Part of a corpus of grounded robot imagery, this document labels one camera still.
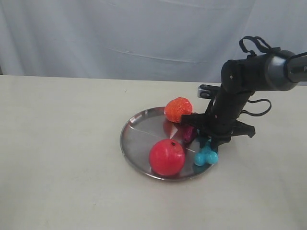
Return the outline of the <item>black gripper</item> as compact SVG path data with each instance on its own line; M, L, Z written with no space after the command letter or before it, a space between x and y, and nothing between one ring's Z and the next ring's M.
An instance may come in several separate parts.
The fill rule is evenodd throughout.
M199 130L200 148L211 148L218 153L220 145L229 143L231 137L255 135L255 128L238 121L244 106L253 92L230 94L219 90L203 114L182 115L181 123Z

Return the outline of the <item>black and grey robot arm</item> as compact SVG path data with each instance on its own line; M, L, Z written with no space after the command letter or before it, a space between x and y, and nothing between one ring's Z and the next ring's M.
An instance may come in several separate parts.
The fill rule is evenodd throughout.
M221 70L221 85L202 84L198 96L209 99L203 114L183 115L181 123L196 128L200 136L211 138L217 150L232 137L255 135L255 128L238 121L250 97L258 91L289 91L307 80L307 55L282 50L240 60L229 60Z

